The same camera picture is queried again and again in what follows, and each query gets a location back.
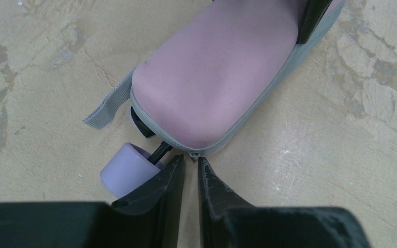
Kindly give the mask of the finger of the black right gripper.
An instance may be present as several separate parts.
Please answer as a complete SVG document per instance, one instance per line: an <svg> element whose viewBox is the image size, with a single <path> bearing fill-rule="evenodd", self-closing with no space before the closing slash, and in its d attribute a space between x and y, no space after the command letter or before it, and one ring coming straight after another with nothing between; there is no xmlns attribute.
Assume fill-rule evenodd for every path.
<svg viewBox="0 0 397 248"><path fill-rule="evenodd" d="M316 30L332 0L308 0L299 25L297 44L306 44Z"/></svg>

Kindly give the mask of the purple umbrella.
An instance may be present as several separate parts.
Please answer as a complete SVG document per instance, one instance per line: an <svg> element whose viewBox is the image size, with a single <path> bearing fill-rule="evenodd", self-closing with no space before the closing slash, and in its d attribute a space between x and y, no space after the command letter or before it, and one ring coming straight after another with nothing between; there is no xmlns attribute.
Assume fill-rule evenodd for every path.
<svg viewBox="0 0 397 248"><path fill-rule="evenodd" d="M150 154L135 144L125 143L100 172L100 180L116 198L126 196L164 169L161 159L172 148L162 142Z"/></svg>

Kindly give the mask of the pink umbrella case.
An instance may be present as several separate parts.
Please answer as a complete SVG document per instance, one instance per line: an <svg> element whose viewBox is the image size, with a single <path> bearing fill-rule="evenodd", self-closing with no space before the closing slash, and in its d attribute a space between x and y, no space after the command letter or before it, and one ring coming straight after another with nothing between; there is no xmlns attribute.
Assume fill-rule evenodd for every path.
<svg viewBox="0 0 397 248"><path fill-rule="evenodd" d="M297 44L307 1L213 1L131 71L84 119L102 129L131 102L146 136L198 158L223 147L340 15L332 1Z"/></svg>

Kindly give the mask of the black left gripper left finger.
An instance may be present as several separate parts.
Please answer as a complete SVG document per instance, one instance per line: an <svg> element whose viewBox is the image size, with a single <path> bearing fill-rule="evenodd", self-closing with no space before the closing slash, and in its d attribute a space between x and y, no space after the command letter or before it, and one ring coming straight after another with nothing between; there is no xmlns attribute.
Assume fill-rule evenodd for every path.
<svg viewBox="0 0 397 248"><path fill-rule="evenodd" d="M0 247L176 247L185 163L128 195L96 201L0 203Z"/></svg>

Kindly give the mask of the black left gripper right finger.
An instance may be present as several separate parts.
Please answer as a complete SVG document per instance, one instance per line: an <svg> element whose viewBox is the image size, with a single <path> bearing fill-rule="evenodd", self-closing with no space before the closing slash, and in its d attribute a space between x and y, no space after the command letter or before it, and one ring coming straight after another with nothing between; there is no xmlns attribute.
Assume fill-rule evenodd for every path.
<svg viewBox="0 0 397 248"><path fill-rule="evenodd" d="M340 207L256 207L198 159L202 247L370 247L358 220Z"/></svg>

